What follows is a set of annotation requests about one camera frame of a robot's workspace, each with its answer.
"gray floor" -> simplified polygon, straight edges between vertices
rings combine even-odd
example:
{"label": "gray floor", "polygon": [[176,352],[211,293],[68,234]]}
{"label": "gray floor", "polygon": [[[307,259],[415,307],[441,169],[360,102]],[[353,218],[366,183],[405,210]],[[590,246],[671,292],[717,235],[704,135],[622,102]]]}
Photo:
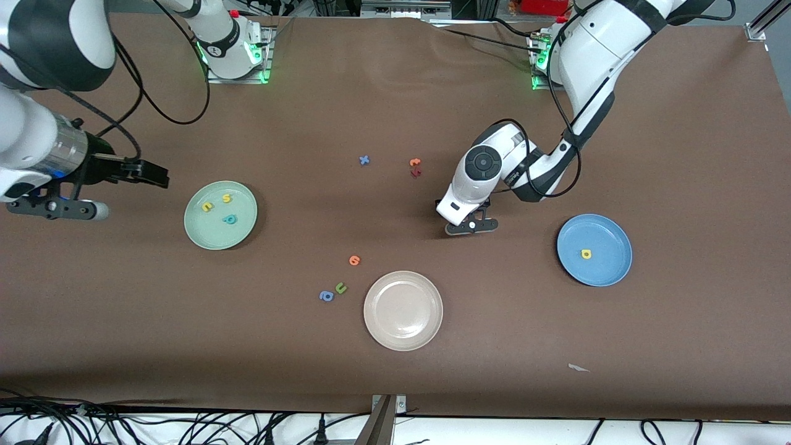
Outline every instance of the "gray floor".
{"label": "gray floor", "polygon": [[[693,25],[744,25],[752,21],[770,0],[736,0],[736,16],[731,21],[693,21]],[[110,0],[110,10],[118,12],[152,12],[156,6],[146,0]],[[730,13],[730,5],[726,0],[716,0],[706,11],[715,16]],[[787,13],[766,32],[766,45],[774,65],[774,72],[783,90],[785,104],[791,114],[791,13]]]}

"tabletop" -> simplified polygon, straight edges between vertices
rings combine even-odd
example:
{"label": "tabletop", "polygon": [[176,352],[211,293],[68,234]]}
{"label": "tabletop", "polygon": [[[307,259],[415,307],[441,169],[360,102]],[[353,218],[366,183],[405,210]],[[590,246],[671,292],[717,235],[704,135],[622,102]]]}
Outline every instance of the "tabletop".
{"label": "tabletop", "polygon": [[[481,131],[511,117],[544,150],[558,141],[524,53],[411,19],[285,23],[269,84],[212,85],[191,126],[147,104],[127,121],[144,159],[170,169],[167,190],[83,188],[110,206],[103,222],[0,212],[0,384],[228,408],[357,412],[400,393],[420,413],[787,416],[791,120],[762,44],[738,27],[664,30],[623,72],[571,193],[495,195],[499,229],[450,238],[433,203]],[[154,100],[193,116],[205,90],[177,30],[145,14],[112,25]],[[498,25],[463,29],[519,43]],[[118,65],[84,97],[120,116],[136,93]],[[56,92],[35,97],[104,126]],[[207,251],[184,208],[220,180],[246,184],[259,219],[241,245]],[[560,227],[583,213],[631,240],[615,286],[558,262]],[[396,270],[432,280],[445,308],[413,352],[363,322],[368,288]],[[318,299],[341,281],[345,294]]]}

